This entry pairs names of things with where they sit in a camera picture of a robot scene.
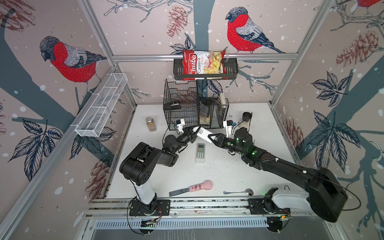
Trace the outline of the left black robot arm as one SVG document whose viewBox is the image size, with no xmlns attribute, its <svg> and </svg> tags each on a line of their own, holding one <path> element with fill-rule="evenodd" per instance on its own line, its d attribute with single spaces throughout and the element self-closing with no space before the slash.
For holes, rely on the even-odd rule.
<svg viewBox="0 0 384 240">
<path fill-rule="evenodd" d="M 189 143 L 193 143 L 204 128 L 201 126 L 183 128 L 177 137 L 168 135 L 164 138 L 161 149 L 140 142 L 120 164 L 119 172 L 130 181 L 137 194 L 136 202 L 153 211 L 157 206 L 157 194 L 152 189 L 150 176 L 156 165 L 173 167 L 180 153 Z"/>
</svg>

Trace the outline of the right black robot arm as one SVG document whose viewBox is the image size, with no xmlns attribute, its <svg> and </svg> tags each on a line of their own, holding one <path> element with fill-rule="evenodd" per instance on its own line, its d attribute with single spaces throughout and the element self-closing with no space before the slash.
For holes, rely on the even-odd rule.
<svg viewBox="0 0 384 240">
<path fill-rule="evenodd" d="M 253 144 L 245 128 L 235 132 L 233 139 L 224 134 L 209 134 L 208 139 L 222 149 L 241 155 L 249 167 L 275 174 L 305 190 L 313 212 L 325 221 L 335 223 L 343 211 L 348 196 L 334 174 L 326 168 L 306 168 L 278 158 Z"/>
</svg>

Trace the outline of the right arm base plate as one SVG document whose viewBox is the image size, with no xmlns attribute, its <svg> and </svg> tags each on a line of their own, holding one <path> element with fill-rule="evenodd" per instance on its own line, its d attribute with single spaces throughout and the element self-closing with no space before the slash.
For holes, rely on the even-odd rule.
<svg viewBox="0 0 384 240">
<path fill-rule="evenodd" d="M 248 199 L 251 215 L 290 215 L 290 209 L 279 208 L 272 200 L 260 198 Z"/>
</svg>

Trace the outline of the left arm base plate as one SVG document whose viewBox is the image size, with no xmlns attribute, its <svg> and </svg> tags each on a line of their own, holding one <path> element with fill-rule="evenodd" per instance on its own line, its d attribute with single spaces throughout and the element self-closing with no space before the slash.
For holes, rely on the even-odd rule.
<svg viewBox="0 0 384 240">
<path fill-rule="evenodd" d="M 128 212 L 130 217 L 168 216 L 170 214 L 170 205 L 170 200 L 153 200 L 149 205 L 145 205 L 135 198 L 130 201 Z"/>
</svg>

